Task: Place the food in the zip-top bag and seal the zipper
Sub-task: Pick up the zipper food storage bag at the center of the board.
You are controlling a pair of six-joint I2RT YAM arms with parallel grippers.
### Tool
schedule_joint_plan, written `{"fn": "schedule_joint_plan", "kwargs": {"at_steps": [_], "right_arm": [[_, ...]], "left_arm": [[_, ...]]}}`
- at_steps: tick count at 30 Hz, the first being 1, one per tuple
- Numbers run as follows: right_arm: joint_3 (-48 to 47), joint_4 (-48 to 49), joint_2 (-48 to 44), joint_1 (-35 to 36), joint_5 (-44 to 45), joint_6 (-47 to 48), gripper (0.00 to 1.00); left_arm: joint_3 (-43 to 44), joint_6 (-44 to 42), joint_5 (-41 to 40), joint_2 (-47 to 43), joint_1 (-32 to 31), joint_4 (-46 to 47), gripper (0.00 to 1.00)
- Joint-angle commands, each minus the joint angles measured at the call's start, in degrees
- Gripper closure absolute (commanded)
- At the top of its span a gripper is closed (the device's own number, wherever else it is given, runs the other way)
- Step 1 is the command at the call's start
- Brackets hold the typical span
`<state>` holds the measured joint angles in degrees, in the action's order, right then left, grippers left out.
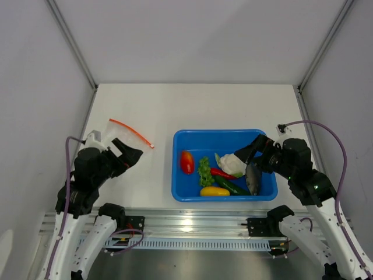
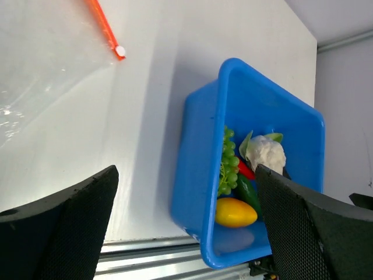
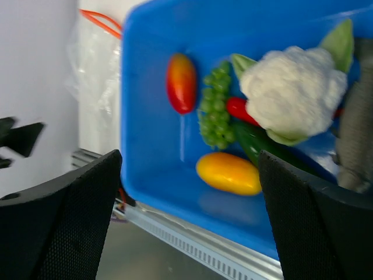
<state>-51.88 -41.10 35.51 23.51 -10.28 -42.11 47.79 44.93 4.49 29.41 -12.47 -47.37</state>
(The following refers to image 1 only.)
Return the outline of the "grey fish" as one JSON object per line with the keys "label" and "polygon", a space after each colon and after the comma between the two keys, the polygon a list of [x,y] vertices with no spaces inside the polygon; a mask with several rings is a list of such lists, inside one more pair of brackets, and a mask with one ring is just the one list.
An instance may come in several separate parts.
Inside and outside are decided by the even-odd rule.
{"label": "grey fish", "polygon": [[245,171],[245,183],[251,195],[259,195],[262,185],[262,172],[256,166],[248,164]]}

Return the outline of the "white cauliflower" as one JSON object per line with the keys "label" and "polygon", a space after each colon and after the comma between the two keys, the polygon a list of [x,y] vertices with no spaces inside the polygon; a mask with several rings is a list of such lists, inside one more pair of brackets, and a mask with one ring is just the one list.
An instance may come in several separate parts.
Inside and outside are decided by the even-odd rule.
{"label": "white cauliflower", "polygon": [[235,154],[225,154],[220,157],[217,153],[214,154],[216,163],[222,171],[236,178],[245,175],[247,165],[243,163]]}

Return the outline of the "clear zip bag orange zipper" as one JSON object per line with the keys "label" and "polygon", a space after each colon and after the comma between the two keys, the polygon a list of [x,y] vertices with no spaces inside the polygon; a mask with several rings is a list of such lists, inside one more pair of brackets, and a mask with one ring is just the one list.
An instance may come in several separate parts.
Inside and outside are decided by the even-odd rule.
{"label": "clear zip bag orange zipper", "polygon": [[110,118],[103,132],[103,141],[110,143],[118,138],[131,148],[140,149],[144,153],[154,149],[154,145],[132,127]]}

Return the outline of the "green cucumber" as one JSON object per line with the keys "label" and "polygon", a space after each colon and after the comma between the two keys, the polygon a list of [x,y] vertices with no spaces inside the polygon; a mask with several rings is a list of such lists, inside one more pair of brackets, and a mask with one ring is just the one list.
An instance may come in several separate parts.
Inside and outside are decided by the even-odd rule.
{"label": "green cucumber", "polygon": [[249,191],[242,189],[222,176],[214,176],[214,180],[221,188],[228,190],[231,195],[251,195]]}

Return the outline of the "yellow mango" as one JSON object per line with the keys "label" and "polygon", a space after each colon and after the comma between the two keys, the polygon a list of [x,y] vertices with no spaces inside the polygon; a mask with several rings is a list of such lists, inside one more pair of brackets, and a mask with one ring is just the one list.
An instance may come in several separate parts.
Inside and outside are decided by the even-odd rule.
{"label": "yellow mango", "polygon": [[216,186],[203,187],[200,191],[201,197],[225,197],[230,196],[229,190]]}

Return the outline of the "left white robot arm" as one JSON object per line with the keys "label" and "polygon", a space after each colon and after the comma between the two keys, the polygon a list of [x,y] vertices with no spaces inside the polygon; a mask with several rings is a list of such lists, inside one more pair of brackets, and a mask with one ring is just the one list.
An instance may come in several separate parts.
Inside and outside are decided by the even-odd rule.
{"label": "left white robot arm", "polygon": [[86,279],[112,235],[144,235],[142,230],[130,227],[124,207],[106,203],[100,207],[84,242],[78,243],[93,204],[99,198],[100,187],[136,165],[143,155],[142,150],[118,138],[113,139],[112,144],[120,151],[119,156],[93,135],[81,143],[84,147],[75,160],[66,163],[66,182],[58,193],[54,232],[39,279]]}

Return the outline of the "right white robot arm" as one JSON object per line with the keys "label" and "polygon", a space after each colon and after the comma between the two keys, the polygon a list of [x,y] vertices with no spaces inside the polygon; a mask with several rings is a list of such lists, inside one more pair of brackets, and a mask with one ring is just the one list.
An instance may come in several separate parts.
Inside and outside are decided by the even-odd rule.
{"label": "right white robot arm", "polygon": [[303,139],[285,137],[280,142],[258,135],[234,153],[242,162],[260,171],[277,173],[318,224],[320,241],[285,205],[268,212],[267,231],[283,234],[324,271],[324,279],[372,279],[372,261],[354,236],[329,178],[313,168],[311,150]]}

